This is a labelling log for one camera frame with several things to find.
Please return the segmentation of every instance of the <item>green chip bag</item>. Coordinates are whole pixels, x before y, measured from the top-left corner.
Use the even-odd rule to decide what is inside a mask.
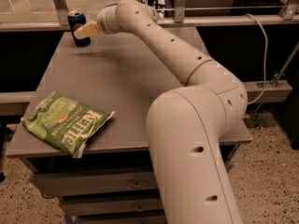
[[[86,140],[113,114],[53,92],[22,124],[39,139],[71,154],[73,158],[81,158]]]

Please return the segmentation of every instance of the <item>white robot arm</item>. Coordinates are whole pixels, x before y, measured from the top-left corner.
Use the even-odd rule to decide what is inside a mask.
[[[138,36],[185,86],[159,96],[147,119],[167,223],[240,224],[219,138],[241,122],[246,89],[222,65],[156,21],[155,10],[135,0],[121,0],[97,16],[105,34]]]

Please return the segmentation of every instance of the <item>terrazzo floor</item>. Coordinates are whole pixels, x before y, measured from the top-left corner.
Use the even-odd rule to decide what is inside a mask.
[[[299,151],[274,111],[259,116],[260,130],[246,119],[253,137],[233,156],[229,177],[244,224],[299,223]],[[29,182],[29,170],[3,155],[0,224],[66,223],[56,199],[44,199]]]

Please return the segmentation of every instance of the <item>table surface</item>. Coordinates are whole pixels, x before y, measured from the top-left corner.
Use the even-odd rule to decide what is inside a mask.
[[[196,29],[168,30],[207,52]],[[113,118],[88,140],[84,154],[145,149],[151,103],[160,94],[179,87],[172,73],[134,35],[99,35],[92,38],[90,46],[78,48],[72,35],[64,33],[24,117],[32,116],[36,105],[56,91],[100,110],[115,111]],[[244,127],[235,134],[230,140],[250,139]],[[21,124],[7,147],[9,158],[60,155],[65,153],[37,139]]]

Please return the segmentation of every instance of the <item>can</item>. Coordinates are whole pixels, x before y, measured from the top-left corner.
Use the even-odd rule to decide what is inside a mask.
[[[86,23],[85,15],[82,12],[77,10],[70,11],[68,13],[68,23],[71,28],[72,35],[74,37],[75,44],[78,47],[86,47],[91,44],[91,39],[89,37],[83,39],[76,39],[74,36],[74,32]]]

